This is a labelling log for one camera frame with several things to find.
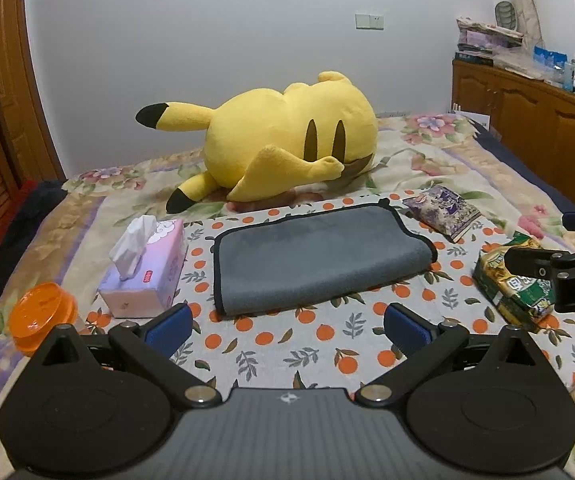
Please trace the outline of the purple and grey towel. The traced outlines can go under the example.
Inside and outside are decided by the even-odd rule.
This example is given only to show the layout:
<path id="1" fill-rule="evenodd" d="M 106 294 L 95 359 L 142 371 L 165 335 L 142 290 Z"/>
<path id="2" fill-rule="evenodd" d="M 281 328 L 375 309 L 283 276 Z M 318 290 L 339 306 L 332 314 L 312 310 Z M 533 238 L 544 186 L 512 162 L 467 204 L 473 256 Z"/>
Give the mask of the purple and grey towel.
<path id="1" fill-rule="evenodd" d="M 389 201 L 299 214 L 219 234 L 214 301 L 223 316 L 349 296 L 423 273 L 437 260 Z"/>

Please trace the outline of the green snack bag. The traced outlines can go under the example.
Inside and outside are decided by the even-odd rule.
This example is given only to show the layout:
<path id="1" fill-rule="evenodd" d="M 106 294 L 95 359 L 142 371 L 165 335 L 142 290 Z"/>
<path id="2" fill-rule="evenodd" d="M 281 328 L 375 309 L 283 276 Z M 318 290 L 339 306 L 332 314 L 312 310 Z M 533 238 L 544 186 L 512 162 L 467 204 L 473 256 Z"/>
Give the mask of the green snack bag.
<path id="1" fill-rule="evenodd" d="M 554 292 L 549 281 L 511 273 L 504 256 L 513 246 L 541 249 L 534 238 L 515 232 L 507 244 L 479 254 L 473 278 L 501 316 L 512 325 L 538 333 L 539 323 L 553 312 Z"/>

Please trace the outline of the dark blue mattress edge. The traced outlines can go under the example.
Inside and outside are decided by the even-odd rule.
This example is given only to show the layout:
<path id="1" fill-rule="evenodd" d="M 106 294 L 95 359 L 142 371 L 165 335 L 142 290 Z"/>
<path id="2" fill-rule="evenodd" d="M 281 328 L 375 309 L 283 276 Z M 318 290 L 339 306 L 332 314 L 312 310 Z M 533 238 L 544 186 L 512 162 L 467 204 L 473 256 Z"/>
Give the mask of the dark blue mattress edge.
<path id="1" fill-rule="evenodd" d="M 521 162 L 508 148 L 497 140 L 493 133 L 485 128 L 480 122 L 474 120 L 473 126 L 477 132 L 476 142 L 487 152 L 496 156 L 501 162 L 515 170 L 529 183 L 534 184 L 547 194 L 553 201 L 555 206 L 558 206 L 560 211 L 563 212 L 564 217 L 571 217 L 572 222 L 575 224 L 575 205 L 565 197 L 561 192 L 553 188 L 553 186 L 545 183 L 544 180 L 537 177 L 527 166 Z"/>

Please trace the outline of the pink tissue box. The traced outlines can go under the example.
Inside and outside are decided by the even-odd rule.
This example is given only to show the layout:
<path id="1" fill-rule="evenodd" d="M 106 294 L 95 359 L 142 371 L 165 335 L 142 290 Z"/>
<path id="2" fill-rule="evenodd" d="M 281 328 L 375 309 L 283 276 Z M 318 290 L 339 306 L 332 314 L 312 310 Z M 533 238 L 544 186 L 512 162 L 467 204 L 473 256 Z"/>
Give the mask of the pink tissue box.
<path id="1" fill-rule="evenodd" d="M 184 222 L 143 214 L 110 250 L 99 294 L 113 318 L 155 318 L 173 304 L 188 250 Z"/>

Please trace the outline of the orange print white cloth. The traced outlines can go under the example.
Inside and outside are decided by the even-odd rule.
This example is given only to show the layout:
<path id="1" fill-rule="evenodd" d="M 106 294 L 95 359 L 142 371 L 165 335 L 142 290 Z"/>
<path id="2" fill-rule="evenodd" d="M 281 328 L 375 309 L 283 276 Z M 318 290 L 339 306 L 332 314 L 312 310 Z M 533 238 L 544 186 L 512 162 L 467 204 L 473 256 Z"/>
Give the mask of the orange print white cloth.
<path id="1" fill-rule="evenodd" d="M 483 217 L 458 243 L 413 219 L 402 219 L 415 234 L 429 237 L 438 258 L 431 269 L 394 284 L 352 292 L 268 314 L 222 318 L 214 306 L 214 238 L 225 230 L 283 219 L 289 214 L 313 214 L 376 202 L 385 194 L 359 191 L 347 197 L 308 197 L 304 205 L 271 206 L 258 212 L 233 214 L 216 203 L 199 205 L 184 214 L 188 240 L 186 262 L 173 289 L 176 302 L 188 302 L 192 335 L 172 356 L 172 361 L 196 374 L 227 396 L 231 387 L 345 387 L 349 391 L 370 382 L 405 357 L 384 335 L 386 307 L 400 301 L 422 318 L 459 322 L 474 335 L 499 332 L 505 322 L 481 292 L 473 272 L 479 255 L 510 240 L 519 228 L 513 204 L 497 190 L 458 191 L 476 204 Z M 97 292 L 110 262 L 108 252 L 125 226 L 140 214 L 158 212 L 154 196 L 143 192 L 116 191 L 91 195 L 94 213 L 79 250 L 77 263 L 92 272 L 86 292 Z M 538 347 L 568 388 L 575 387 L 575 314 L 552 313 L 537 323 L 533 335 Z"/>

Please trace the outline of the orange lidded plastic jar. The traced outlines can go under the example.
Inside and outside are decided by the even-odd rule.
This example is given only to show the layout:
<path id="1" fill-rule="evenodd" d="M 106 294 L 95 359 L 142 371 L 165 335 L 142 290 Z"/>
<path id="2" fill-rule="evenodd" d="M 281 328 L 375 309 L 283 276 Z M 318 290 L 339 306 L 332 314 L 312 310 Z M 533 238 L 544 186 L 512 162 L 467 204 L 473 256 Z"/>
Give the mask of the orange lidded plastic jar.
<path id="1" fill-rule="evenodd" d="M 74 296 L 48 282 L 34 286 L 18 300 L 9 315 L 8 329 L 16 350 L 32 356 L 54 326 L 74 325 L 77 318 Z"/>

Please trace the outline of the purple snack packet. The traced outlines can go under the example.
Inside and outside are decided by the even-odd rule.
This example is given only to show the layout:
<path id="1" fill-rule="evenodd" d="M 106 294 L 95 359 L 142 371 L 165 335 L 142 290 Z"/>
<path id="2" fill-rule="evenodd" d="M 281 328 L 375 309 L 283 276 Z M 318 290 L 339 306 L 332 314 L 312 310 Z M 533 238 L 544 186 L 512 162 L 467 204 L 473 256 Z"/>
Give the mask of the purple snack packet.
<path id="1" fill-rule="evenodd" d="M 461 195 L 443 185 L 435 185 L 402 203 L 420 220 L 452 243 L 457 243 L 481 217 L 481 211 Z"/>

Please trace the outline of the wooden sideboard cabinet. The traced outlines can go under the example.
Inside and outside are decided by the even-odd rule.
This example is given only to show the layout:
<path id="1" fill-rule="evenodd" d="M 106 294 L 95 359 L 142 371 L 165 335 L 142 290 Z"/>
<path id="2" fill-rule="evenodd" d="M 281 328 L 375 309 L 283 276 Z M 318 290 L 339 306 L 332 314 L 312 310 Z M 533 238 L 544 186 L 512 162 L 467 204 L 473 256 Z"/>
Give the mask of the wooden sideboard cabinet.
<path id="1" fill-rule="evenodd" d="M 489 116 L 500 142 L 575 204 L 575 94 L 500 68 L 455 60 L 452 104 Z"/>

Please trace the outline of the floral bed blanket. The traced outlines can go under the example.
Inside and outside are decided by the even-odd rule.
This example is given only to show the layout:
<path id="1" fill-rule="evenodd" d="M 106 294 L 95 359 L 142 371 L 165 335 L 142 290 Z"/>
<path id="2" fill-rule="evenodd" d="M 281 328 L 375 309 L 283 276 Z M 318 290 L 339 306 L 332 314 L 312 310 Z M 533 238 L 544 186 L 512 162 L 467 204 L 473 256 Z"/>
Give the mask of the floral bed blanket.
<path id="1" fill-rule="evenodd" d="M 575 252 L 575 232 L 563 228 L 559 207 L 540 188 L 484 150 L 476 142 L 475 128 L 465 120 L 455 115 L 394 116 L 381 118 L 379 127 L 376 160 L 366 174 L 338 188 L 305 188 L 271 206 L 293 207 L 304 205 L 308 197 L 342 198 L 359 191 L 384 193 L 392 205 L 400 206 L 406 197 L 437 184 L 457 193 L 494 189 L 521 214 L 517 223 L 522 229 L 516 228 L 514 233 L 525 233 L 548 248 Z M 15 349 L 8 318 L 14 304 L 31 287 L 53 282 L 70 292 L 78 302 L 86 332 L 101 334 L 113 326 L 102 299 L 96 292 L 86 292 L 94 269 L 86 272 L 82 263 L 77 263 L 94 213 L 93 200 L 86 197 L 105 196 L 115 190 L 143 192 L 154 196 L 155 205 L 163 204 L 158 212 L 165 212 L 166 198 L 174 185 L 202 167 L 198 153 L 185 152 L 132 166 L 94 169 L 62 185 L 43 186 L 30 196 L 0 249 L 0 404 L 26 363 L 25 356 Z M 217 209 L 220 205 L 225 212 L 246 214 L 220 197 L 199 205 L 207 203 L 216 203 Z M 199 205 L 193 208 L 198 211 Z M 255 206 L 248 212 L 271 206 Z M 0 443 L 0 479 L 10 471 Z"/>

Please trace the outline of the white paper beside bed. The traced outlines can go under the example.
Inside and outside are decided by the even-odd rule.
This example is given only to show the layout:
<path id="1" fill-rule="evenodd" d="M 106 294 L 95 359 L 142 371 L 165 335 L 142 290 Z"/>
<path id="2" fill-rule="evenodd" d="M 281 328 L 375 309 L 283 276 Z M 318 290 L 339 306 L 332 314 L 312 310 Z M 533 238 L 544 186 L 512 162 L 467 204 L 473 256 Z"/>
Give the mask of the white paper beside bed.
<path id="1" fill-rule="evenodd" d="M 463 110 L 462 106 L 456 102 L 452 103 L 451 111 L 455 118 L 465 120 L 477 130 L 488 131 L 490 129 L 491 117 L 487 114 Z"/>

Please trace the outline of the blue boxes on cabinet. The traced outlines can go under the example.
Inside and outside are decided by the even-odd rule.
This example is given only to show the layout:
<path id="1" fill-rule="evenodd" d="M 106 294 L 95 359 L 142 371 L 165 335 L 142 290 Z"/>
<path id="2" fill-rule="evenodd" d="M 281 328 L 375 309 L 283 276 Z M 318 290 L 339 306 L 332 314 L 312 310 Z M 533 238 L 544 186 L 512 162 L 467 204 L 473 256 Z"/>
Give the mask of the blue boxes on cabinet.
<path id="1" fill-rule="evenodd" d="M 568 61 L 565 53 L 536 46 L 533 60 L 546 82 L 567 90 L 572 88 L 574 65 Z"/>

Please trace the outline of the yellow Pikachu plush toy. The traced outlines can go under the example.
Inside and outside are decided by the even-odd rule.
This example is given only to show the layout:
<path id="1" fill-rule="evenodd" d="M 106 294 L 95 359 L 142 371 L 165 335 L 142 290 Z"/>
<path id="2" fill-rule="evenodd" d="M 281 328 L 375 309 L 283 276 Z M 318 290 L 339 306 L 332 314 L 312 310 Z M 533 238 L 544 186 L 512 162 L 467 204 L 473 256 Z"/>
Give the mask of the yellow Pikachu plush toy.
<path id="1" fill-rule="evenodd" d="M 343 74 L 323 72 L 316 84 L 283 91 L 259 88 L 209 108 L 184 102 L 142 107 L 144 127 L 205 133 L 205 169 L 167 200 L 171 214 L 222 188 L 230 202 L 268 200 L 298 188 L 365 170 L 377 142 L 377 119 L 365 95 Z"/>

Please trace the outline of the stack of papers on cabinet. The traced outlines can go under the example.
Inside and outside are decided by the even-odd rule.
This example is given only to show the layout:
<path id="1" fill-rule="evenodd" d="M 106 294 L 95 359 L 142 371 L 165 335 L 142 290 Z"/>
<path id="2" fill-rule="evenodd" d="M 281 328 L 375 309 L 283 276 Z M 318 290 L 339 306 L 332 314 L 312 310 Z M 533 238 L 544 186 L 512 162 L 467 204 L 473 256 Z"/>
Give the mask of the stack of papers on cabinet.
<path id="1" fill-rule="evenodd" d="M 515 30 L 457 18 L 459 39 L 455 60 L 493 66 L 497 54 L 523 46 L 523 35 Z"/>

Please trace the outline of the beige curtain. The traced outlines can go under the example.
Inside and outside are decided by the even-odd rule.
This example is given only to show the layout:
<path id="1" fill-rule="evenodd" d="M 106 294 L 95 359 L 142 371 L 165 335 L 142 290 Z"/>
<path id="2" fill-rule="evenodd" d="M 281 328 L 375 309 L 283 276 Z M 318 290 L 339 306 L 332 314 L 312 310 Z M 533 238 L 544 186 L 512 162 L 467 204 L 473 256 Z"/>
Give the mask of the beige curtain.
<path id="1" fill-rule="evenodd" d="M 512 0 L 516 10 L 517 28 L 523 34 L 523 48 L 533 53 L 534 47 L 543 48 L 540 18 L 535 0 Z"/>

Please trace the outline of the white wall switch plate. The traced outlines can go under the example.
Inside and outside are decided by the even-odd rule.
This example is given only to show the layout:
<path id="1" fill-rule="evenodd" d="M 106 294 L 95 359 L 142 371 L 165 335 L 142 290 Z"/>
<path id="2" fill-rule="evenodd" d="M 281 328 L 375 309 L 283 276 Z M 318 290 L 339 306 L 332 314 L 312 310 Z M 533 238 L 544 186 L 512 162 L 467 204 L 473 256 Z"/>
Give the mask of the white wall switch plate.
<path id="1" fill-rule="evenodd" d="M 356 13 L 355 27 L 357 29 L 383 30 L 384 16 L 381 14 Z"/>

